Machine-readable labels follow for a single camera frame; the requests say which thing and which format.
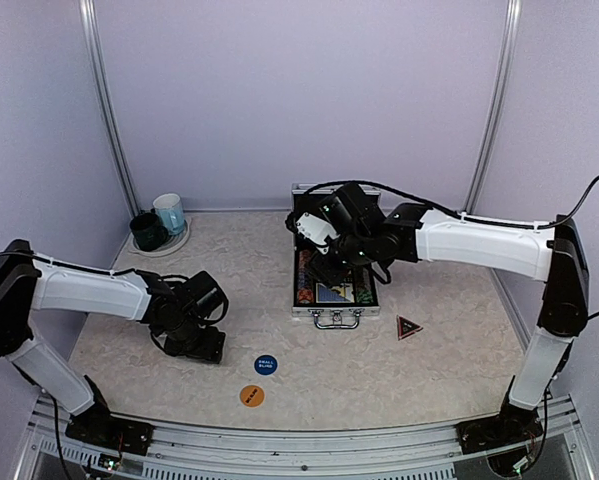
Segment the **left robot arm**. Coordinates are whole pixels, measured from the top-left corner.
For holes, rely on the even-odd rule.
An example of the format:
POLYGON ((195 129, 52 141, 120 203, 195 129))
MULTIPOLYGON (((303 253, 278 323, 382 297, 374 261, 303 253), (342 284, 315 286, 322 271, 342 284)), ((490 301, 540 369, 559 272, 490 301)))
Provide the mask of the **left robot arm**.
POLYGON ((0 357, 49 393, 100 445, 119 434, 95 383, 77 374, 33 327, 34 311, 111 315, 148 327, 164 354, 205 363, 222 360, 217 328, 227 295, 206 271, 192 277, 140 269, 100 270, 58 261, 17 239, 0 252, 0 357))

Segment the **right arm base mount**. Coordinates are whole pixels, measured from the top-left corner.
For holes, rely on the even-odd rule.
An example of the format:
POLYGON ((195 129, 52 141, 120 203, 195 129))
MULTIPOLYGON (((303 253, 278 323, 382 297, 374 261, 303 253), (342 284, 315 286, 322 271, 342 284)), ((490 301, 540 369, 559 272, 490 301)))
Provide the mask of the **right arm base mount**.
POLYGON ((500 416, 464 421, 456 425, 461 451, 464 455, 497 449, 530 440, 543 434, 538 419, 525 422, 500 416))

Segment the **orange poker chip stack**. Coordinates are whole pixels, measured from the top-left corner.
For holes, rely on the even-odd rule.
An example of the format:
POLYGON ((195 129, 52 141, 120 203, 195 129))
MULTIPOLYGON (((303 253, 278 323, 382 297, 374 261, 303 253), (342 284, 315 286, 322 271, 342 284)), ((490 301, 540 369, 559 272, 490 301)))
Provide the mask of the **orange poker chip stack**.
POLYGON ((315 294, 312 287, 299 287, 297 290, 298 304, 312 304, 315 302, 315 294))

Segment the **black triangular dealer button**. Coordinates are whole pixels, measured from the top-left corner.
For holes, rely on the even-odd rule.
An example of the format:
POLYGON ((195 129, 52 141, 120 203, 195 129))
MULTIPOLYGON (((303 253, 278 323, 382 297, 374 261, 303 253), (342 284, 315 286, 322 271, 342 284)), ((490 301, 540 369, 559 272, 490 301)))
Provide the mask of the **black triangular dealer button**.
POLYGON ((412 322, 411 320, 401 316, 396 316, 397 323, 397 338, 399 341, 404 340, 418 332, 420 332, 423 327, 412 322))

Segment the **dark green mug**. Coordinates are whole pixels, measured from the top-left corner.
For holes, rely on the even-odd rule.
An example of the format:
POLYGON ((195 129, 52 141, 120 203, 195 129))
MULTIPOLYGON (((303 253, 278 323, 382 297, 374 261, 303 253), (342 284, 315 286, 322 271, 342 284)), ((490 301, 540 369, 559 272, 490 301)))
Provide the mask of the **dark green mug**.
POLYGON ((136 245, 141 251, 154 251, 164 245, 168 238, 168 230, 163 226, 158 215, 144 212, 134 217, 129 224, 136 245))

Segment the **green poker chip stack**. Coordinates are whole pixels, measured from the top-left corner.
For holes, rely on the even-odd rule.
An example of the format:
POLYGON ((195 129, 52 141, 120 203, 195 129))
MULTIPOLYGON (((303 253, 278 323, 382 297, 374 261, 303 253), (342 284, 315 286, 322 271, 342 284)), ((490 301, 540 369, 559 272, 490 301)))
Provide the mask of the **green poker chip stack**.
POLYGON ((374 296, 369 290, 358 289, 355 291, 355 301, 359 304, 372 304, 374 296))

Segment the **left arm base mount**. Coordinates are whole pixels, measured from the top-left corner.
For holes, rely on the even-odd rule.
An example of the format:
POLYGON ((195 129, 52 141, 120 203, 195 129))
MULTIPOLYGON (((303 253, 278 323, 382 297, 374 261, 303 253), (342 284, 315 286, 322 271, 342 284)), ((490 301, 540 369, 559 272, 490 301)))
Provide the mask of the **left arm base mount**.
POLYGON ((66 427, 66 436, 83 443, 146 456, 152 441, 154 426, 109 414, 73 417, 66 427))

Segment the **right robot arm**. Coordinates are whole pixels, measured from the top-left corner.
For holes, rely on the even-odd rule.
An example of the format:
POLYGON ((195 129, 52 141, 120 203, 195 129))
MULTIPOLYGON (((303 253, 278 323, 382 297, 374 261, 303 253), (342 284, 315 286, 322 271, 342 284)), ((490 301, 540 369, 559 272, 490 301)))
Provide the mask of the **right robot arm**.
POLYGON ((368 194, 371 185, 314 185, 298 196, 288 215, 287 229, 314 246, 308 269, 322 283, 335 286, 353 268, 378 267, 376 280, 388 284, 396 261, 444 261, 543 284, 524 363, 490 423, 497 442, 514 442, 528 429, 573 340, 588 324, 589 273, 575 222, 569 215, 552 222, 477 217, 403 191, 396 193, 402 203, 386 214, 368 194), (318 196, 327 187, 331 193, 318 196))

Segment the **aluminium poker case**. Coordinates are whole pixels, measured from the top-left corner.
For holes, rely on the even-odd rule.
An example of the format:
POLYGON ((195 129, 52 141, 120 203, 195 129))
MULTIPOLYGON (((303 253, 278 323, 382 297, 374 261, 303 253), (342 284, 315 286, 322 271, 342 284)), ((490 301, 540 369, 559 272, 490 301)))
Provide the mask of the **aluminium poker case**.
POLYGON ((380 314, 375 280, 366 269, 353 269, 330 288, 309 270, 312 257, 320 254, 317 247, 295 234, 293 249, 293 317, 310 318, 321 330, 344 330, 357 328, 362 318, 380 314))

